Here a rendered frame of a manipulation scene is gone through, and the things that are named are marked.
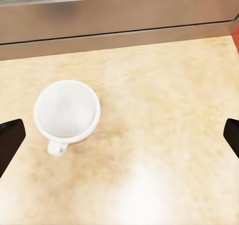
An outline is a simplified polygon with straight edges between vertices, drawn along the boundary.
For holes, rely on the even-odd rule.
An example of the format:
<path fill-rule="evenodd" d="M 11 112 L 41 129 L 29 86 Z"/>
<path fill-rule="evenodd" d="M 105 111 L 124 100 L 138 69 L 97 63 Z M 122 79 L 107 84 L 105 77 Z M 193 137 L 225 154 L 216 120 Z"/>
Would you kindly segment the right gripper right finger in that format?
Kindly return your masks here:
<path fill-rule="evenodd" d="M 223 136 L 239 159 L 239 120 L 228 118 Z"/>

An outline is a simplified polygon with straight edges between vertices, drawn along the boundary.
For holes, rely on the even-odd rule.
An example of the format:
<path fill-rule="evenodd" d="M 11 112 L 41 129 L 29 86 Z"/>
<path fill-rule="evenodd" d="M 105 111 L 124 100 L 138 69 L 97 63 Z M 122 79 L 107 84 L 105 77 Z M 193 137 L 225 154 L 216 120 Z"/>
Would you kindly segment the coffee cup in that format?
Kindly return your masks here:
<path fill-rule="evenodd" d="M 61 157 L 68 144 L 90 135 L 101 116 L 95 91 L 76 80 L 60 80 L 45 88 L 34 106 L 38 130 L 49 139 L 48 153 Z"/>

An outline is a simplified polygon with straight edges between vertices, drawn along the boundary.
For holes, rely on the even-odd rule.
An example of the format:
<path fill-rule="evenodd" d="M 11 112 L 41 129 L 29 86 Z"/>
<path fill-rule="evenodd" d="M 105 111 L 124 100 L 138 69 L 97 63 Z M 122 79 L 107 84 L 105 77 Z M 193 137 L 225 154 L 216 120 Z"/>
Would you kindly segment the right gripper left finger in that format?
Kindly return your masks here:
<path fill-rule="evenodd" d="M 0 124 L 0 178 L 25 138 L 26 131 L 22 119 Z"/>

